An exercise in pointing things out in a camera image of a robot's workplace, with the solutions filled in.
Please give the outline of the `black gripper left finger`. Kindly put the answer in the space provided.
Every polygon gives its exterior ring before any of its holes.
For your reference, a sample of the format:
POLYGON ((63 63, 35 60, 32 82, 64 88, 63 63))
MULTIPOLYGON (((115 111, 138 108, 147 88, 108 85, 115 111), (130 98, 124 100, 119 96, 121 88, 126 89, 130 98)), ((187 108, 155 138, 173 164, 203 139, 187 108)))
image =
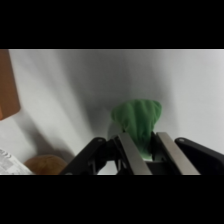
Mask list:
POLYGON ((151 175, 151 171, 142 159, 136 145, 128 133, 118 135, 124 154, 134 175, 151 175))

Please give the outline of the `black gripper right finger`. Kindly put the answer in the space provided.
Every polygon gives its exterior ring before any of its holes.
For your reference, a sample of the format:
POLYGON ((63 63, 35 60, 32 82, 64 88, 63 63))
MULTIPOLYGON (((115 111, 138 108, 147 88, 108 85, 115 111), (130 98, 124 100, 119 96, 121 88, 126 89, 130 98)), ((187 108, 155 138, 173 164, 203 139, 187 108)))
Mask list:
POLYGON ((158 132, 157 136, 165 148, 166 155, 181 175, 199 175, 198 170, 166 132, 158 132))

